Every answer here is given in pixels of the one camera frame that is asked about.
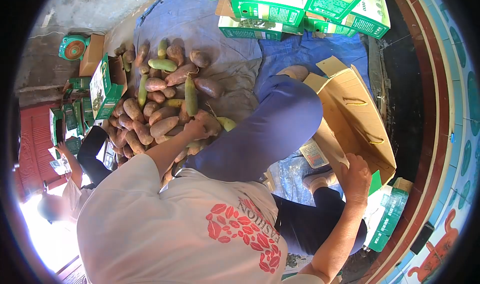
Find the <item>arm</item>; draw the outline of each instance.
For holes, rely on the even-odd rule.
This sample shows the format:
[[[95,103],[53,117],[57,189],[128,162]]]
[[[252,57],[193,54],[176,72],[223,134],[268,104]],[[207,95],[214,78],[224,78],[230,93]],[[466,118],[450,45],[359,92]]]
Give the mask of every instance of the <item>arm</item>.
[[[208,137],[203,126],[201,121],[191,120],[185,125],[182,132],[145,152],[145,154],[149,155],[155,162],[160,179],[166,173],[175,157],[177,157],[189,143]]]
[[[65,158],[67,158],[68,164],[70,165],[71,168],[71,179],[75,182],[75,185],[78,186],[78,188],[81,188],[82,186],[82,175],[84,174],[80,163],[78,163],[77,159],[75,156],[70,152],[70,150],[67,148],[64,142],[58,143],[57,146],[54,147],[57,149],[57,151],[61,155],[65,155]]]
[[[341,164],[343,183],[340,185],[346,198],[343,213],[330,236],[315,252],[312,262],[299,272],[316,275],[326,284],[332,282],[352,250],[372,181],[372,174],[361,156],[347,154],[346,157],[350,169]]]

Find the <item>concrete wall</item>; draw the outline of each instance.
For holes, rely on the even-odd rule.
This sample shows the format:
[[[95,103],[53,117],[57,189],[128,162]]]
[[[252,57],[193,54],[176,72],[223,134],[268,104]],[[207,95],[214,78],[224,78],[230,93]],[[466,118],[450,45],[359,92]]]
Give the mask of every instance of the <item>concrete wall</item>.
[[[33,26],[15,81],[20,106],[60,99],[59,87],[78,76],[80,61],[58,57],[69,32],[107,33],[150,0],[49,0]]]

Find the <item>blue tarp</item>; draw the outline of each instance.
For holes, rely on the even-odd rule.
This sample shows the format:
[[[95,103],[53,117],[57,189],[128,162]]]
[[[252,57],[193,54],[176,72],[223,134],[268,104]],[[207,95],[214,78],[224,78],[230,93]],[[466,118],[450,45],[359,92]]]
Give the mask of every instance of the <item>blue tarp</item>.
[[[211,54],[213,64],[203,70],[202,75],[218,80],[227,88],[224,104],[219,101],[220,104],[212,104],[212,107],[215,111],[225,103],[237,107],[227,109],[224,116],[241,120],[245,114],[248,115],[255,106],[250,91],[255,93],[258,84],[269,75],[294,64],[304,65],[310,72],[323,75],[315,64],[332,55],[347,66],[355,65],[370,87],[367,52],[358,34],[353,37],[333,35],[313,38],[311,33],[305,32],[304,35],[285,34],[282,41],[225,38],[218,29],[219,17],[214,13],[216,7],[217,1],[210,0],[158,0],[138,19],[133,36],[137,49],[148,40],[153,56],[164,37],[170,41],[180,39],[186,54],[191,49]],[[241,111],[241,114],[237,116],[232,111]],[[296,151],[272,165],[271,172],[277,186],[274,193],[298,203],[313,205],[312,195],[302,186],[302,179],[305,175],[325,172],[329,168],[311,169],[301,153]],[[341,191],[339,185],[333,188]]]

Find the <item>navy pants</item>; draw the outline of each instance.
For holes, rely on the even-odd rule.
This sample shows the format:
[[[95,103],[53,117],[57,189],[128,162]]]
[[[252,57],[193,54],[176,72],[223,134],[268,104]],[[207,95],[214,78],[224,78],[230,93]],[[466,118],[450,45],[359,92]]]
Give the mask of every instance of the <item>navy pants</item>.
[[[97,159],[97,155],[107,137],[108,134],[105,130],[99,126],[93,126],[81,144],[77,160],[88,178],[90,178],[90,181],[92,181],[91,184],[83,186],[82,189],[94,189],[112,172],[105,167],[103,162]]]
[[[298,80],[271,76],[257,97],[260,104],[251,116],[190,156],[184,167],[221,181],[258,181],[270,165],[298,150],[320,126],[321,101]],[[275,228],[291,253],[315,254],[343,212],[345,203],[337,191],[319,188],[313,196],[316,207],[273,197],[279,209]],[[352,254],[362,247],[366,234],[362,221]]]

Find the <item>white t-shirt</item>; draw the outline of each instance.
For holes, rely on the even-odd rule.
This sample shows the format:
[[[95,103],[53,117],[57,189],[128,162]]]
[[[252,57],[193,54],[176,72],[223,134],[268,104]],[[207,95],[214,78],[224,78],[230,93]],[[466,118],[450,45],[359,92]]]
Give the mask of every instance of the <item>white t-shirt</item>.
[[[87,277],[100,283],[279,283],[287,244],[264,185],[183,169],[159,193],[148,155],[136,155],[92,193],[77,223]],[[322,283],[299,275],[295,283]]]
[[[69,210],[69,220],[73,223],[77,222],[78,215],[82,207],[87,202],[94,190],[91,189],[79,189],[75,182],[69,178],[67,186],[63,190],[62,198],[67,201]]]

